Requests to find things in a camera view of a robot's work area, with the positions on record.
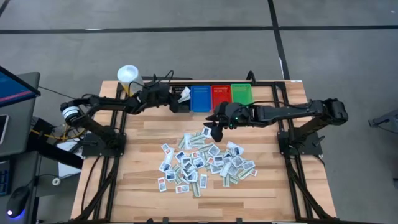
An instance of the keyboard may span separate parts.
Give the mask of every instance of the keyboard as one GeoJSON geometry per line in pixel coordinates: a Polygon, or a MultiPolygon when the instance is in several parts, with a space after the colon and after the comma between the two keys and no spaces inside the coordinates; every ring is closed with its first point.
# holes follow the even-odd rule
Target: keyboard
{"type": "Polygon", "coordinates": [[[11,190],[10,161],[0,162],[0,196],[9,195],[11,190]]]}

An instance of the desk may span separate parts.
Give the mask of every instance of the desk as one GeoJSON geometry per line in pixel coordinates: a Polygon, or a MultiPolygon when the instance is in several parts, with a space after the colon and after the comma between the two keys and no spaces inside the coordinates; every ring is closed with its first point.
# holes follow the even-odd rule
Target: desk
{"type": "MultiPolygon", "coordinates": [[[[203,80],[184,82],[192,82],[194,85],[200,81],[203,82],[203,80]]],[[[114,97],[117,84],[116,81],[103,82],[100,95],[114,97]]],[[[307,101],[303,83],[286,81],[285,85],[289,103],[298,104],[307,101]]],[[[270,87],[254,86],[252,92],[255,101],[273,100],[270,87]]],[[[110,111],[99,111],[95,115],[95,120],[108,125],[111,114],[110,111]]],[[[216,144],[222,150],[226,149],[228,141],[241,145],[244,148],[243,157],[252,159],[256,163],[257,177],[249,176],[241,180],[238,185],[223,187],[222,178],[208,172],[208,186],[207,189],[201,190],[201,197],[194,197],[192,192],[176,194],[174,183],[167,183],[167,191],[159,192],[157,178],[162,177],[163,173],[158,171],[158,168],[164,159],[161,144],[167,143],[177,149],[182,134],[202,130],[202,123],[208,115],[208,113],[173,114],[168,107],[161,107],[150,108],[139,115],[127,116],[125,129],[127,144],[119,164],[112,222],[144,222],[148,218],[161,222],[162,217],[169,217],[171,222],[234,222],[237,217],[243,218],[244,221],[294,220],[285,162],[279,154],[276,138],[279,131],[277,124],[266,128],[225,130],[223,141],[216,144]]],[[[294,124],[300,126],[309,119],[294,119],[294,124]]],[[[80,214],[81,197],[94,160],[95,158],[89,158],[83,163],[71,218],[80,214]]],[[[302,156],[302,160],[309,191],[327,213],[335,216],[323,165],[313,156],[302,156]]],[[[91,176],[85,206],[97,191],[101,161],[102,159],[99,160],[91,176]]],[[[297,195],[301,214],[304,217],[305,209],[299,189],[297,195]]],[[[106,208],[104,202],[107,196],[106,192],[101,204],[100,218],[104,217],[106,208]]]]}

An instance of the computer monitor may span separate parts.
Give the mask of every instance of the computer monitor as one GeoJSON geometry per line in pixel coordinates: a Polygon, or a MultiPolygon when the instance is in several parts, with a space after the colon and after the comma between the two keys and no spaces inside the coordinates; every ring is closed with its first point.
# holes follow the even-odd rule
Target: computer monitor
{"type": "Polygon", "coordinates": [[[40,92],[0,66],[0,107],[40,96],[40,92]]]}

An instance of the plastic bin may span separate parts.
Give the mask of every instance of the plastic bin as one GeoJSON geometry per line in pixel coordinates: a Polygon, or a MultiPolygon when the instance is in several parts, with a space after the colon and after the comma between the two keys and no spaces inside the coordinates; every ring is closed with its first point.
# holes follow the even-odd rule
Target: plastic bin
{"type": "Polygon", "coordinates": [[[253,102],[253,93],[250,84],[232,84],[232,102],[243,105],[253,102]]]}
{"type": "Polygon", "coordinates": [[[211,111],[211,86],[191,86],[191,110],[193,112],[211,111]]]}
{"type": "MultiPolygon", "coordinates": [[[[185,89],[185,86],[174,86],[172,87],[172,93],[181,93],[185,89]]],[[[178,112],[179,113],[189,113],[191,111],[191,100],[184,101],[179,104],[178,112]]]]}
{"type": "Polygon", "coordinates": [[[213,85],[211,86],[211,102],[213,110],[220,103],[227,101],[232,102],[231,86],[230,85],[213,85]]]}

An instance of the computer mouse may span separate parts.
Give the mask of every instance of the computer mouse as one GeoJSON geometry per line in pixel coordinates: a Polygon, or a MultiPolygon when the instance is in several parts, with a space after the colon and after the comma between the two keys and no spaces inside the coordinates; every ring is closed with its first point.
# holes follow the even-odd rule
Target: computer mouse
{"type": "Polygon", "coordinates": [[[15,189],[7,203],[7,215],[9,217],[15,218],[24,211],[29,194],[30,190],[28,186],[15,189]]]}

